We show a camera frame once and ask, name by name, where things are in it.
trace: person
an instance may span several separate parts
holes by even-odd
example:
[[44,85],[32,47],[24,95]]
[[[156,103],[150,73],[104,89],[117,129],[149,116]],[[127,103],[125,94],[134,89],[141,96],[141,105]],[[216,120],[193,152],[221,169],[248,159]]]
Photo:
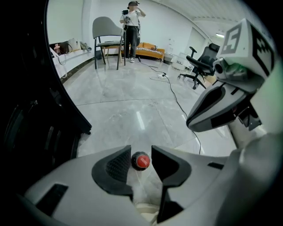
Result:
[[138,7],[136,1],[129,2],[128,5],[129,12],[127,15],[122,15],[120,23],[124,24],[124,30],[126,30],[126,58],[130,58],[130,62],[134,63],[136,57],[136,48],[138,41],[138,31],[139,31],[139,17],[145,17],[145,13]]

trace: glossy floor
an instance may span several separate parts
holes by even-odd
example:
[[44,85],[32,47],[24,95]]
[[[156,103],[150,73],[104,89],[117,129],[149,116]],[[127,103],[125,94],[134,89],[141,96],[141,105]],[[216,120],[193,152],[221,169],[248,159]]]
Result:
[[[204,91],[193,90],[189,79],[178,79],[180,71],[154,60],[142,63],[153,65],[167,73],[178,102],[189,114],[198,96]],[[135,63],[120,64],[109,57],[106,65],[89,63],[64,86],[78,109],[92,124],[91,135],[83,135],[78,155],[83,156],[105,149],[130,144],[132,153],[144,151],[150,155],[151,145],[161,145],[191,153],[199,153],[199,142],[186,127],[186,117],[177,105],[166,78],[136,59]],[[197,133],[201,142],[200,154],[227,156],[236,148],[227,126]],[[128,184],[134,190],[134,202],[158,205],[162,183],[154,168],[143,172],[129,170]]]

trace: ceiling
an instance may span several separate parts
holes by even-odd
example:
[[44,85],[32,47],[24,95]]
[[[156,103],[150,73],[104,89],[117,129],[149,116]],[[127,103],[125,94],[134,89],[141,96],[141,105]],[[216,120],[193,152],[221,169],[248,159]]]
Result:
[[221,40],[225,32],[243,18],[254,24],[267,38],[270,34],[258,17],[240,0],[153,0],[170,7],[197,25],[211,40]]

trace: black pants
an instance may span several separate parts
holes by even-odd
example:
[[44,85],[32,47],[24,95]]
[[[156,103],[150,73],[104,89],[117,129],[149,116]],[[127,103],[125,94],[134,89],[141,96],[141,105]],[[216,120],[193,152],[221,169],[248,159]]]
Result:
[[138,27],[128,26],[126,31],[126,58],[136,57],[137,40],[138,40]]

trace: white t-shirt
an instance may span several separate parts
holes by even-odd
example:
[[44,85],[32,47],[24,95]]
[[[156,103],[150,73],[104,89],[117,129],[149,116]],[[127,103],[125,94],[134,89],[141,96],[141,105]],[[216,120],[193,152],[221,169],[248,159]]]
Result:
[[136,13],[136,11],[132,11],[129,12],[127,14],[127,16],[129,16],[131,18],[131,22],[127,23],[128,26],[138,26],[138,17],[142,16],[141,12],[137,10],[138,13]]

